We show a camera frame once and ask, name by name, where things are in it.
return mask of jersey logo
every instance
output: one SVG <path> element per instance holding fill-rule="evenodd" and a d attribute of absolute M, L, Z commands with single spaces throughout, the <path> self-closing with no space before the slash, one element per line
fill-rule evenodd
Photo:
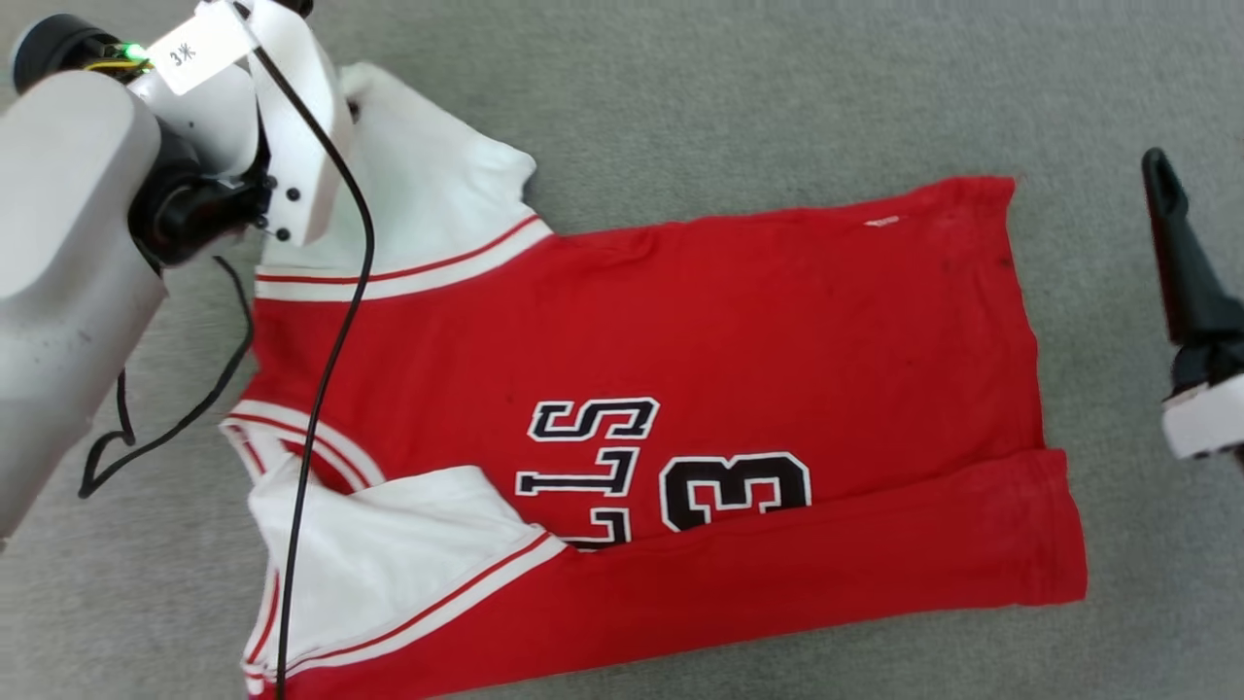
<path fill-rule="evenodd" d="M 573 402 L 540 402 L 531 414 L 527 436 L 536 443 L 585 443 L 607 426 L 605 440 L 646 440 L 657 423 L 661 404 L 656 399 L 592 399 L 575 410 Z M 557 492 L 598 494 L 624 499 L 639 464 L 641 448 L 607 446 L 596 454 L 597 470 L 587 474 L 515 475 L 516 496 L 539 497 Z M 790 453 L 735 455 L 733 458 L 675 458 L 657 475 L 661 492 L 661 521 L 673 532 L 713 522 L 724 511 L 761 513 L 799 509 L 812 502 L 811 475 Z M 639 512 L 652 512 L 642 509 Z M 631 542 L 631 509 L 592 507 L 588 522 L 597 537 L 561 537 L 580 550 L 596 551 Z"/>
<path fill-rule="evenodd" d="M 575 410 L 573 402 L 541 402 L 536 404 L 527 435 L 536 443 L 583 443 L 596 438 L 605 418 L 622 417 L 624 423 L 610 426 L 605 436 L 610 440 L 643 440 L 648 438 L 661 404 L 656 399 L 593 399 L 578 408 L 572 425 L 564 423 Z"/>
<path fill-rule="evenodd" d="M 773 486 L 773 500 L 753 504 L 754 487 Z M 713 490 L 713 504 L 695 500 L 697 487 Z M 674 532 L 713 522 L 714 511 L 743 511 L 760 506 L 761 513 L 800 509 L 811 502 L 807 467 L 790 453 L 722 458 L 677 458 L 661 471 L 662 521 Z"/>

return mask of small white logo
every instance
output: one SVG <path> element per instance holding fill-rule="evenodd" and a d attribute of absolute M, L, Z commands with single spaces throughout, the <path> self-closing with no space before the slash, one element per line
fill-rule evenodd
<path fill-rule="evenodd" d="M 898 216 L 886 216 L 883 219 L 876 219 L 876 220 L 871 220 L 871 221 L 865 221 L 863 225 L 871 225 L 873 228 L 881 228 L 881 226 L 887 226 L 889 224 L 897 224 L 897 223 L 898 223 Z"/>

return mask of black cable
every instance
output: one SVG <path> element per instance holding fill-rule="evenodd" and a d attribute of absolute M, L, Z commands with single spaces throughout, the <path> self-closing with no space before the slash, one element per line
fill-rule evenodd
<path fill-rule="evenodd" d="M 272 58 L 266 51 L 260 46 L 255 48 L 255 57 L 259 60 L 264 70 L 276 83 L 276 87 L 285 94 L 285 98 L 290 101 L 290 104 L 297 111 L 302 121 L 306 122 L 311 133 L 315 134 L 316 140 L 323 147 L 325 153 L 332 160 L 332 164 L 337 167 L 341 172 L 341 179 L 346 183 L 350 189 L 350 194 L 355 198 L 355 203 L 358 205 L 358 214 L 363 219 L 363 237 L 364 237 L 364 252 L 363 252 L 363 267 L 358 272 L 358 285 L 355 287 L 355 296 L 350 301 L 350 307 L 346 311 L 346 317 L 341 322 L 341 331 L 337 333 L 337 342 L 332 346 L 332 353 L 328 354 L 328 362 L 325 364 L 323 378 L 320 380 L 320 390 L 316 393 L 315 403 L 311 405 L 311 418 L 307 423 L 307 440 L 302 446 L 302 467 L 299 472 L 299 491 L 294 500 L 294 521 L 290 526 L 290 551 L 285 561 L 285 587 L 281 592 L 281 627 L 280 635 L 277 638 L 277 652 L 276 652 L 276 699 L 285 699 L 285 675 L 286 675 L 286 663 L 289 655 L 289 637 L 290 637 L 290 606 L 294 601 L 294 564 L 297 560 L 299 552 L 299 530 L 302 527 L 302 509 L 306 502 L 307 494 L 307 480 L 311 474 L 311 454 L 315 445 L 316 428 L 320 425 L 320 410 L 323 408 L 323 399 L 328 392 L 328 382 L 332 379 L 332 372 L 337 367 L 337 358 L 341 356 L 341 348 L 346 343 L 346 337 L 350 334 L 350 327 L 355 322 L 355 316 L 358 313 L 358 307 L 363 301 L 363 293 L 367 291 L 367 281 L 372 276 L 372 259 L 376 256 L 376 228 L 372 223 L 372 213 L 367 208 L 367 199 L 363 196 L 363 190 L 358 187 L 355 180 L 355 175 L 350 172 L 350 165 L 346 164 L 346 159 L 341 157 L 341 152 L 337 147 L 332 144 L 332 139 L 325 133 L 323 128 L 316 122 L 315 116 L 307 106 L 302 103 L 302 99 L 290 86 L 289 81 L 285 80 L 285 75 L 281 73 L 280 68 L 272 63 Z"/>
<path fill-rule="evenodd" d="M 126 455 L 124 458 L 117 460 L 108 469 L 103 470 L 98 477 L 96 477 L 96 471 L 100 469 L 100 461 L 103 459 L 103 451 L 114 440 L 121 440 L 126 444 L 126 448 L 133 448 L 138 443 L 134 436 L 134 426 L 129 421 L 129 407 L 126 405 L 126 371 L 121 371 L 121 375 L 117 378 L 117 417 L 121 419 L 121 430 L 114 430 L 98 440 L 91 446 L 91 453 L 86 459 L 86 467 L 82 470 L 82 489 L 78 490 L 78 499 L 90 499 L 104 485 L 109 479 L 112 479 L 121 467 L 124 467 L 129 463 L 133 463 L 138 458 L 147 455 L 154 450 L 159 450 L 167 445 L 170 440 L 178 436 L 183 430 L 190 428 L 192 424 L 203 418 L 208 410 L 220 399 L 229 383 L 233 382 L 235 374 L 238 374 L 238 368 L 241 367 L 243 359 L 246 358 L 246 352 L 250 349 L 250 343 L 255 337 L 255 321 L 250 316 L 250 303 L 246 301 L 246 291 L 243 288 L 241 277 L 238 276 L 238 271 L 233 269 L 224 257 L 219 255 L 214 256 L 213 260 L 216 261 L 225 272 L 233 280 L 234 291 L 238 292 L 238 302 L 241 305 L 241 312 L 246 316 L 246 337 L 243 338 L 241 344 L 234 349 L 233 358 L 229 359 L 229 364 L 225 366 L 220 378 L 216 380 L 216 385 L 211 389 L 203 402 L 195 407 L 184 419 L 177 421 L 177 425 L 164 435 L 157 438 L 156 440 L 143 445 L 138 450 Z"/>

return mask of red fabric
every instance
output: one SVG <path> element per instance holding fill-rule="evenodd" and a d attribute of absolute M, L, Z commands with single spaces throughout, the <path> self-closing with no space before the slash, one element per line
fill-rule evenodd
<path fill-rule="evenodd" d="M 465 690 L 918 610 L 1084 596 L 1061 453 L 1006 237 L 1014 183 L 959 178 L 838 209 L 551 237 L 481 276 L 367 301 L 323 420 L 389 479 L 478 465 L 527 521 L 632 542 L 567 552 L 399 653 L 291 678 L 294 698 Z M 346 303 L 256 302 L 246 399 L 306 412 Z M 539 403 L 652 398 L 643 440 L 527 435 Z M 573 414 L 561 425 L 573 421 Z M 516 494 L 603 475 L 624 497 Z M 673 533 L 662 471 L 790 454 L 809 507 L 712 511 Z M 695 487 L 712 502 L 712 490 Z"/>

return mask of yellow wire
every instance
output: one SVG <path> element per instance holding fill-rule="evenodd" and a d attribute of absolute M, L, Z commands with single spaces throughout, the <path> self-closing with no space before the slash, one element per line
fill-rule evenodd
<path fill-rule="evenodd" d="M 136 61 L 101 61 L 98 63 L 91 63 L 90 66 L 83 66 L 82 70 L 83 71 L 98 71 L 103 68 L 123 70 L 123 68 L 137 68 L 141 65 L 142 63 L 138 63 Z"/>

